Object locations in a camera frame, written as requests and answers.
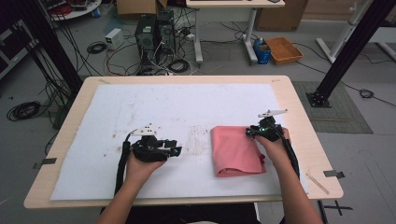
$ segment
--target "pink cloth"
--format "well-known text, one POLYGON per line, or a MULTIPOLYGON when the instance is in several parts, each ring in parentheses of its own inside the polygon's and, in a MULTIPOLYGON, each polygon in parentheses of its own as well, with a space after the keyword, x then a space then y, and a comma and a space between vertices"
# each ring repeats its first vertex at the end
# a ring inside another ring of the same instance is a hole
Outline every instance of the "pink cloth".
POLYGON ((217 126, 212 129, 213 162, 217 177, 265 173, 264 158, 247 127, 217 126))

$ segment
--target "desk leg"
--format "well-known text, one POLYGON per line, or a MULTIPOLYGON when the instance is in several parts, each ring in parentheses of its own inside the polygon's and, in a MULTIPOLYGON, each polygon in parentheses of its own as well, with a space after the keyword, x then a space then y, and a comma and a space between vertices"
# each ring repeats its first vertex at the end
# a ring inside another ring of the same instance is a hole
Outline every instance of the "desk leg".
POLYGON ((251 32, 253 31, 253 25, 254 25, 254 19, 256 18, 256 12, 257 8, 252 8, 250 11, 250 18, 248 21, 248 28, 247 28, 247 33, 242 36, 243 41, 245 43, 245 47, 247 48, 247 54, 248 57, 250 58, 250 64, 253 65, 257 63, 257 56, 254 53, 253 46, 251 45, 250 42, 250 37, 251 37, 251 32))
POLYGON ((201 42, 199 39, 199 24, 198 24, 198 12, 199 9, 195 10, 195 37, 194 37, 194 49, 195 49, 195 61, 198 63, 198 66, 201 66, 201 63, 204 62, 204 58, 202 57, 201 50, 201 42))

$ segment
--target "tape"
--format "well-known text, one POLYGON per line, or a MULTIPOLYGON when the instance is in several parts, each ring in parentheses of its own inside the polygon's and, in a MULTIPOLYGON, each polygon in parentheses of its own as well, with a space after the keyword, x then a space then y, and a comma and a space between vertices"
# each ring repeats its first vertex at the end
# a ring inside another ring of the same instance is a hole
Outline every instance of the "tape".
POLYGON ((326 175, 326 177, 336 176, 337 179, 346 177, 343 172, 337 172, 335 170, 323 171, 323 174, 326 175))
POLYGON ((55 162, 56 162, 56 158, 44 159, 41 163, 35 162, 35 164, 33 165, 33 169, 39 170, 41 168, 41 166, 47 165, 47 164, 54 164, 55 162))

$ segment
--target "forearm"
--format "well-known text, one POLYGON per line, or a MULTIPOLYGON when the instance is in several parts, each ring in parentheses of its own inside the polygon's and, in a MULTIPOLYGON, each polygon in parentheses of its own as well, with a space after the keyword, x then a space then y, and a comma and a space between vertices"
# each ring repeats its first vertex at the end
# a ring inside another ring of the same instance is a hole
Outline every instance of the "forearm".
POLYGON ((291 165, 276 167, 287 224, 322 223, 291 165))
POLYGON ((124 224, 140 188, 139 185, 125 182, 96 223, 124 224))

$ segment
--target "orange basket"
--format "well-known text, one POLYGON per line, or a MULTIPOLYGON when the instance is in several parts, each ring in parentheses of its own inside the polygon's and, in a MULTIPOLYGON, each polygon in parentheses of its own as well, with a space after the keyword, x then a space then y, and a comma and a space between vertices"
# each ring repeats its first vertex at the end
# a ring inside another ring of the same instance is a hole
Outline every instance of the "orange basket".
POLYGON ((272 59, 275 64, 294 63, 304 56, 286 37, 265 39, 265 43, 271 49, 272 59))

